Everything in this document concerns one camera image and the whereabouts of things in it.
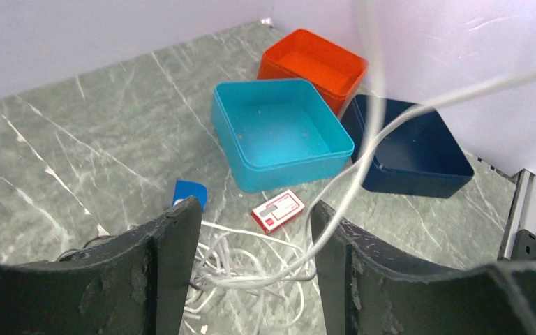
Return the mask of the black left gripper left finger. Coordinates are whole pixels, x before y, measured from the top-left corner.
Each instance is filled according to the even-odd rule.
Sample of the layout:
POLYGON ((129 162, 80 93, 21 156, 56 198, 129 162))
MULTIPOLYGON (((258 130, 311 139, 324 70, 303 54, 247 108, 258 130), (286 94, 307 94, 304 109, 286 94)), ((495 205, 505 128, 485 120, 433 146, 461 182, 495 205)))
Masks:
POLYGON ((177 334, 201 220, 189 197, 59 261, 0 265, 0 334, 177 334))

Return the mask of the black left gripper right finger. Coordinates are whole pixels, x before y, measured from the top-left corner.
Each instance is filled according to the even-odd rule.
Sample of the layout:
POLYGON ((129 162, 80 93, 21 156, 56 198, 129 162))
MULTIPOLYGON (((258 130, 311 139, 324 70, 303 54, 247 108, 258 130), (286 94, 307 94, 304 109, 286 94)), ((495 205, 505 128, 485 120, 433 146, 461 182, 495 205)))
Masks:
POLYGON ((536 260, 452 269, 342 220, 315 263, 328 334, 536 334, 536 260))

